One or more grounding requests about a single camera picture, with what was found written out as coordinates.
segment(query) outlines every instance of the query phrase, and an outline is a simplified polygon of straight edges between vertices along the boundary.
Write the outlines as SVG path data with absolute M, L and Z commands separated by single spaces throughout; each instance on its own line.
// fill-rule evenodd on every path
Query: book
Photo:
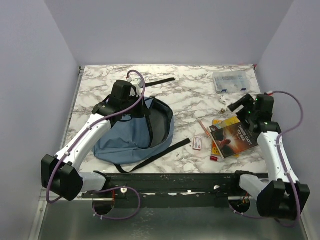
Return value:
M 227 127 L 227 126 L 230 126 L 232 124 L 239 123 L 239 122 L 240 121 L 236 116 L 230 117 L 230 118 L 228 118 L 228 119 L 226 119 L 224 121 L 214 119 L 212 121 L 212 126 L 208 127 L 208 131 L 209 131 L 209 133 L 211 133 L 211 132 L 214 132 L 216 130 L 222 129 L 224 127 Z M 219 150 L 218 150 L 218 148 L 217 148 L 217 146 L 216 146 L 216 144 L 215 144 L 215 142 L 213 140 L 212 140 L 211 154 L 220 156 L 220 152 L 219 152 Z
M 211 131 L 210 135 L 223 159 L 258 145 L 259 134 L 249 131 L 241 122 Z

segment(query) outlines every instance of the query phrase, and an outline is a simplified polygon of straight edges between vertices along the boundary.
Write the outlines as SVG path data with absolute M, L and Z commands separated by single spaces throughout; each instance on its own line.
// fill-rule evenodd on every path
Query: wall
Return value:
M 302 126 L 284 137 L 290 163 L 311 189 L 309 211 L 320 233 L 320 1 L 295 0 L 257 67 L 263 91 L 294 94 L 304 108 Z M 274 118 L 283 130 L 299 120 L 299 108 L 286 96 L 275 96 Z
M 292 0 L 45 0 L 81 65 L 256 64 Z
M 62 140 L 78 64 L 42 0 L 2 1 L 0 23 L 0 239 L 23 240 L 40 161 Z

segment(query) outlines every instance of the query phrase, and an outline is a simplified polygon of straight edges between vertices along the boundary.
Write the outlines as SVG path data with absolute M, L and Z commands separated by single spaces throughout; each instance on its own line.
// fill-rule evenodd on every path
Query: clear plastic box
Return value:
M 239 93 L 249 88 L 245 71 L 215 72 L 212 75 L 217 93 Z

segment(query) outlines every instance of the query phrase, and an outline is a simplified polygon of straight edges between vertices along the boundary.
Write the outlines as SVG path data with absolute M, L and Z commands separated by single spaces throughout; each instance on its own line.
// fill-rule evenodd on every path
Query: white marble surface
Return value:
M 200 119 L 208 127 L 213 119 L 224 120 L 233 116 L 227 111 L 220 113 L 223 106 L 218 102 L 212 79 L 214 72 L 245 71 L 250 81 L 249 93 L 258 94 L 260 89 L 255 71 L 251 65 L 242 66 L 176 66 L 176 65 L 118 65 L 87 66 L 84 71 L 79 93 L 74 106 L 67 135 L 69 142 L 83 127 L 94 105 L 102 101 L 112 90 L 116 80 L 124 80 L 129 70 L 137 70 L 147 83 L 166 78 L 176 81 L 148 87 L 145 96 L 155 96 L 168 104 L 174 112 L 174 138 L 172 144 L 194 136 L 202 136 L 202 150 L 193 150 L 192 144 L 181 147 L 157 161 L 137 170 L 135 173 L 234 173 L 236 170 L 266 173 L 267 167 L 259 147 L 240 154 L 238 158 L 226 158 L 222 162 L 210 160 L 211 139 L 206 136 L 198 123 Z M 236 101 L 244 93 L 225 94 Z M 123 165 L 126 171 L 136 164 Z M 118 173 L 108 162 L 99 160 L 90 152 L 81 172 L 100 171 Z

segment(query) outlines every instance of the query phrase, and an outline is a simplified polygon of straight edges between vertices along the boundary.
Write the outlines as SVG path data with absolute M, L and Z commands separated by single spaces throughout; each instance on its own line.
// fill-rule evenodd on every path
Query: blue bag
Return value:
M 169 147 L 174 137 L 173 111 L 154 97 L 145 97 L 144 102 L 150 115 L 125 115 L 93 147 L 96 158 L 113 163 L 120 173 L 128 173 L 121 164 L 146 160 L 130 171 L 133 172 L 191 142 L 186 139 Z

